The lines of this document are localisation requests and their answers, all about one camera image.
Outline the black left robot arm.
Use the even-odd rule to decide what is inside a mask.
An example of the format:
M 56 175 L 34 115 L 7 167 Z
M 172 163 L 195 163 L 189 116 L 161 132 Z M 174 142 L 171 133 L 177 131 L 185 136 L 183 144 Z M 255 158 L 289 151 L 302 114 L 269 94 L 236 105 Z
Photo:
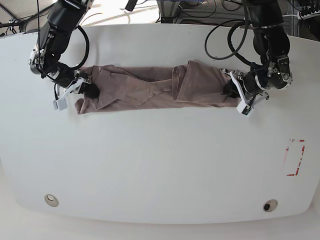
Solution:
M 203 99 L 206 105 L 234 107 L 243 102 L 244 109 L 251 110 L 257 103 L 269 99 L 269 90 L 283 90 L 293 82 L 289 60 L 290 40 L 284 30 L 278 1 L 244 0 L 242 6 L 244 19 L 233 20 L 234 25 L 227 35 L 231 53 L 222 59 L 236 57 L 250 70 L 222 73 L 222 82 Z M 260 57 L 259 64 L 239 53 L 249 27 L 253 28 L 253 47 Z

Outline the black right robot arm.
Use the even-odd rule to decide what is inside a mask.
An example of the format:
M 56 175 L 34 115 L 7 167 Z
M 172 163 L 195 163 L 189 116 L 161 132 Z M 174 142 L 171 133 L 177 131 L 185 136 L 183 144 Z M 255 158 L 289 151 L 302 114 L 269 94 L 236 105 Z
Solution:
M 37 43 L 32 49 L 28 65 L 30 70 L 48 78 L 54 83 L 55 98 L 58 99 L 59 87 L 71 92 L 84 94 L 90 99 L 100 95 L 99 88 L 92 83 L 86 73 L 80 71 L 88 59 L 90 42 L 80 22 L 93 5 L 92 0 L 58 0 L 53 4 L 47 16 L 47 22 L 38 29 Z M 81 62 L 70 67 L 60 62 L 61 55 L 66 51 L 71 34 L 79 30 L 85 40 L 85 52 Z

